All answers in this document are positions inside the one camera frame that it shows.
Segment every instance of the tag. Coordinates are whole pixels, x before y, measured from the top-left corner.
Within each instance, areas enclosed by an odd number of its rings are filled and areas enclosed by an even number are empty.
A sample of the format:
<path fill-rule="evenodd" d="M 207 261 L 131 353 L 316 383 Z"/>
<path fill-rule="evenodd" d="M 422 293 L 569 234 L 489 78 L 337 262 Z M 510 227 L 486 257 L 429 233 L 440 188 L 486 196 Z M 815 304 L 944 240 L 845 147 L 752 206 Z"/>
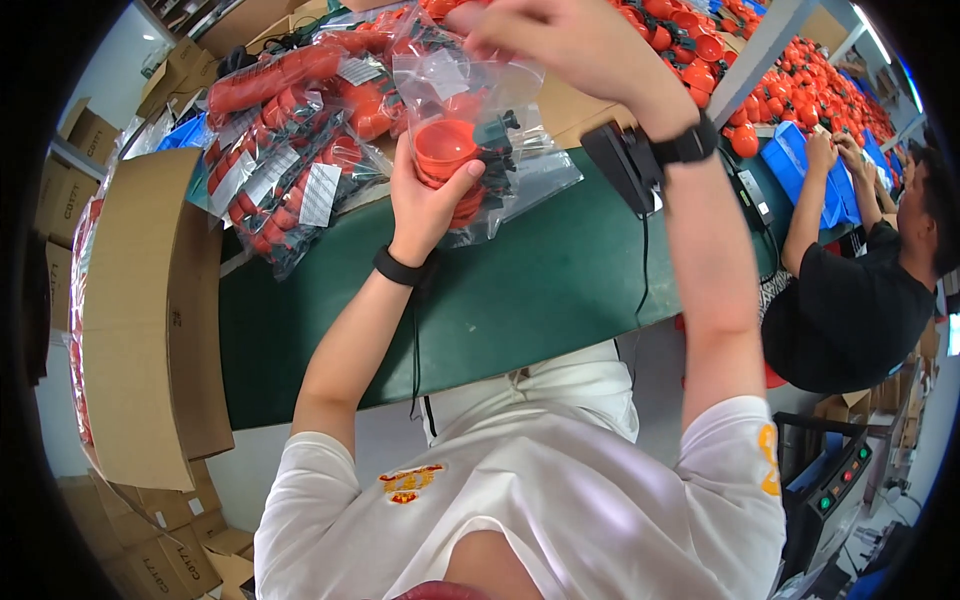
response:
<path fill-rule="evenodd" d="M 278 148 L 276 153 L 268 158 L 262 167 L 254 171 L 253 175 L 244 183 L 243 190 L 247 192 L 250 201 L 260 206 L 260 203 L 274 189 L 287 169 L 298 160 L 300 160 L 300 155 L 290 146 Z"/>
<path fill-rule="evenodd" d="M 457 61 L 445 48 L 423 59 L 423 76 L 433 85 L 441 101 L 470 89 L 467 80 L 460 72 L 460 67 L 457 66 Z"/>
<path fill-rule="evenodd" d="M 207 209 L 216 217 L 221 217 L 227 212 L 227 208 L 232 199 L 243 185 L 250 173 L 256 167 L 256 162 L 250 153 L 246 150 L 240 155 L 240 158 L 229 168 L 224 178 L 220 180 L 217 189 L 210 194 L 210 204 Z"/>
<path fill-rule="evenodd" d="M 220 150 L 229 148 L 233 145 L 233 142 L 240 139 L 240 135 L 248 130 L 250 125 L 253 124 L 253 119 L 256 118 L 256 114 L 258 112 L 259 108 L 251 108 L 250 110 L 241 112 L 234 119 L 230 120 L 229 123 L 224 125 L 224 128 L 220 131 L 220 137 L 218 139 Z"/>
<path fill-rule="evenodd" d="M 190 498 L 187 500 L 187 506 L 190 507 L 193 516 L 200 515 L 204 511 L 204 505 L 200 502 L 200 498 Z"/>
<path fill-rule="evenodd" d="M 340 63 L 340 68 L 337 69 L 337 75 L 356 87 L 379 77 L 382 73 L 363 60 L 346 59 Z"/>
<path fill-rule="evenodd" d="M 303 206 L 300 207 L 300 223 L 325 228 L 330 225 L 330 211 L 340 183 L 340 167 L 315 162 L 310 167 L 306 186 L 303 188 Z"/>

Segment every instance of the black wristband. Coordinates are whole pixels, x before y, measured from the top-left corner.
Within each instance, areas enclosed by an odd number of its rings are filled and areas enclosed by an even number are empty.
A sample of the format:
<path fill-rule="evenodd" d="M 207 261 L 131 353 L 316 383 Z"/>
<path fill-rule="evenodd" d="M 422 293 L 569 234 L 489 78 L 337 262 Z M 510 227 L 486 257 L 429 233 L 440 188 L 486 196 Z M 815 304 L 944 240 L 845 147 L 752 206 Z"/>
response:
<path fill-rule="evenodd" d="M 390 251 L 387 250 L 388 246 L 389 244 L 376 251 L 376 254 L 373 256 L 373 267 L 394 283 L 417 287 L 417 284 L 420 283 L 424 275 L 429 271 L 429 257 L 420 267 L 408 267 L 390 256 Z"/>

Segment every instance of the yellow print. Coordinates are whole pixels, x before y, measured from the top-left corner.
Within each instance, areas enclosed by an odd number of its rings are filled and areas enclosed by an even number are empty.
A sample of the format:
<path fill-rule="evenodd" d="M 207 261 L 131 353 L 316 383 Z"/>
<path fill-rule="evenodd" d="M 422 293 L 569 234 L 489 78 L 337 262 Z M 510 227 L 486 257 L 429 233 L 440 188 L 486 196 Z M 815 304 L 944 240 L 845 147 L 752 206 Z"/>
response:
<path fill-rule="evenodd" d="M 435 471 L 443 469 L 441 465 L 429 465 L 393 475 L 380 475 L 379 479 L 383 482 L 383 492 L 391 495 L 391 502 L 409 504 L 420 497 L 416 490 L 422 490 L 433 483 Z"/>

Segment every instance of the white pants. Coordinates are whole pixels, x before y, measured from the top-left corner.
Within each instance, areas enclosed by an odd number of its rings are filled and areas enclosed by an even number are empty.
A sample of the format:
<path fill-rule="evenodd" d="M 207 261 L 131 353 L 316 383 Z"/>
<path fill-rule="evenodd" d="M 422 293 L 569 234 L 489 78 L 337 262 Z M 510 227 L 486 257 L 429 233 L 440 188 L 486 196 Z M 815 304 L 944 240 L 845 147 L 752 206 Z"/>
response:
<path fill-rule="evenodd" d="M 627 366 L 620 362 L 613 340 L 608 340 L 526 369 L 431 394 L 429 410 L 421 397 L 423 433 L 433 446 L 451 438 L 448 430 L 458 429 L 451 428 L 457 421 L 482 419 L 524 402 L 549 401 L 580 409 L 577 412 L 584 421 L 635 443 L 639 421 L 632 387 Z"/>

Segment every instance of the ceiling light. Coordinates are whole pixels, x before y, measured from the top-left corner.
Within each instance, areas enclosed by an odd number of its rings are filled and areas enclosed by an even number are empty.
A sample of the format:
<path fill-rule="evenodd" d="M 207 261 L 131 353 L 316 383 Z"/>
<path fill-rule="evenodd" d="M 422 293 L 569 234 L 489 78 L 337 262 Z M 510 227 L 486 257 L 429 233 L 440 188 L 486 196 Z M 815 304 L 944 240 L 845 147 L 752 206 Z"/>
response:
<path fill-rule="evenodd" d="M 880 36 L 876 34 L 874 24 L 870 22 L 869 18 L 867 18 L 867 15 L 864 13 L 863 9 L 855 4 L 853 5 L 853 11 L 856 12 L 856 15 L 860 17 L 860 21 L 863 22 L 863 25 L 867 28 L 867 31 L 870 32 L 870 36 L 874 39 L 876 47 L 880 49 L 880 54 L 883 55 L 883 59 L 887 61 L 887 64 L 891 64 L 890 55 L 887 54 L 887 49 L 883 47 L 883 42 L 880 41 Z"/>

